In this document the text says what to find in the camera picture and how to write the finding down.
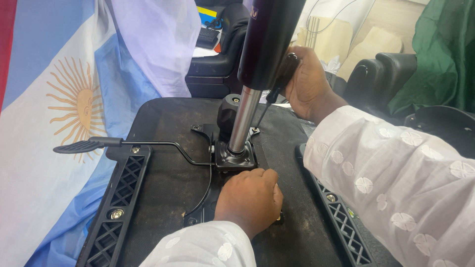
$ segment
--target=white sleeve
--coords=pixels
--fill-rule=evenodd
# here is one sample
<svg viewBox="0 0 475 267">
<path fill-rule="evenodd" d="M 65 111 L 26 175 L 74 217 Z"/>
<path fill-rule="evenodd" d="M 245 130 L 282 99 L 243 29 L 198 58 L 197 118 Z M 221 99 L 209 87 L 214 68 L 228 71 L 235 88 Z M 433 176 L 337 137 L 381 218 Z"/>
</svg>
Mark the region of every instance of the white sleeve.
<svg viewBox="0 0 475 267">
<path fill-rule="evenodd" d="M 475 160 L 351 106 L 309 138 L 304 165 L 405 267 L 475 267 Z"/>
<path fill-rule="evenodd" d="M 140 267 L 255 267 L 251 241 L 237 224 L 210 221 L 178 230 L 160 240 Z"/>
</svg>

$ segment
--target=screwdriver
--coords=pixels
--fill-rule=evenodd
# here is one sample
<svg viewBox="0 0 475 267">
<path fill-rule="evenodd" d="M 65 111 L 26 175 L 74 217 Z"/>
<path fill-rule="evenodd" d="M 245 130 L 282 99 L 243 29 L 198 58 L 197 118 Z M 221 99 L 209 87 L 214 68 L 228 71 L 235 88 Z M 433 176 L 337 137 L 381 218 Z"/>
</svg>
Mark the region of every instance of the screwdriver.
<svg viewBox="0 0 475 267">
<path fill-rule="evenodd" d="M 277 79 L 275 80 L 274 87 L 266 96 L 266 108 L 264 109 L 261 117 L 259 118 L 257 126 L 254 127 L 254 130 L 259 127 L 259 124 L 261 123 L 262 118 L 266 114 L 266 111 L 270 107 L 270 105 L 274 104 L 277 101 L 277 97 L 279 96 L 280 91 L 282 91 L 282 89 L 284 89 L 290 82 L 290 80 L 294 76 L 295 70 L 297 69 L 299 63 L 300 60 L 294 53 L 289 53 L 285 57 L 284 62 L 280 66 L 279 72 L 277 74 Z"/>
</svg>

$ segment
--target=green fabric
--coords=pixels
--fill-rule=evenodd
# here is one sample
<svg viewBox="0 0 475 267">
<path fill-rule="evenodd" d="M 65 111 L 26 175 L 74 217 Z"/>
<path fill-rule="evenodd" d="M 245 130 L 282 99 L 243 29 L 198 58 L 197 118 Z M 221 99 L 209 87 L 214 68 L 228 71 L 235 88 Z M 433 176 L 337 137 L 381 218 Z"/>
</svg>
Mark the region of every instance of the green fabric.
<svg viewBox="0 0 475 267">
<path fill-rule="evenodd" d="M 475 112 L 475 0 L 431 0 L 416 23 L 417 70 L 389 102 L 392 115 L 432 105 Z"/>
</svg>

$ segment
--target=flag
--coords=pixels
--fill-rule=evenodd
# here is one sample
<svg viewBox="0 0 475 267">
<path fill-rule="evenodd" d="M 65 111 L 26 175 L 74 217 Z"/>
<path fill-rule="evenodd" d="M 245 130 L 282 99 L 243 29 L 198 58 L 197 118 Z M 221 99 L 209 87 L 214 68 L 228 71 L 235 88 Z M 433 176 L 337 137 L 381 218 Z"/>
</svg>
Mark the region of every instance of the flag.
<svg viewBox="0 0 475 267">
<path fill-rule="evenodd" d="M 101 149 L 75 155 L 52 149 L 91 136 L 125 138 L 140 106 L 174 89 L 156 75 L 168 72 L 173 81 L 186 75 L 166 66 L 145 74 L 133 57 L 140 48 L 127 49 L 111 11 L 104 0 L 17 2 L 0 113 L 3 266 L 75 264 L 115 162 Z M 192 52 L 179 51 L 190 60 Z"/>
</svg>

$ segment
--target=black fabric seat bottom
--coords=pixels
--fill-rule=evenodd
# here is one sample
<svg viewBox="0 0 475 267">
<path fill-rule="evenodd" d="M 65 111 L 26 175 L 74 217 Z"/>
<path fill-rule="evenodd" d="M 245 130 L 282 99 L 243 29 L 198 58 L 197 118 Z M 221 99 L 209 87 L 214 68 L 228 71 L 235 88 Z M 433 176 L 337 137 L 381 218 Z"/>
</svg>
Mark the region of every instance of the black fabric seat bottom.
<svg viewBox="0 0 475 267">
<path fill-rule="evenodd" d="M 215 124 L 220 104 L 221 100 L 215 99 L 151 100 L 140 108 L 127 139 L 175 141 L 193 160 L 206 162 L 207 141 L 190 126 Z M 264 107 L 259 105 L 256 117 Z M 295 159 L 294 148 L 307 141 L 299 119 L 284 108 L 271 106 L 260 130 L 252 143 L 260 167 L 279 174 L 285 222 L 272 225 L 252 240 L 257 265 L 342 266 L 323 214 Z M 188 164 L 174 147 L 153 149 L 118 266 L 139 266 L 164 236 L 181 229 L 183 214 L 199 203 L 208 186 L 209 167 Z"/>
</svg>

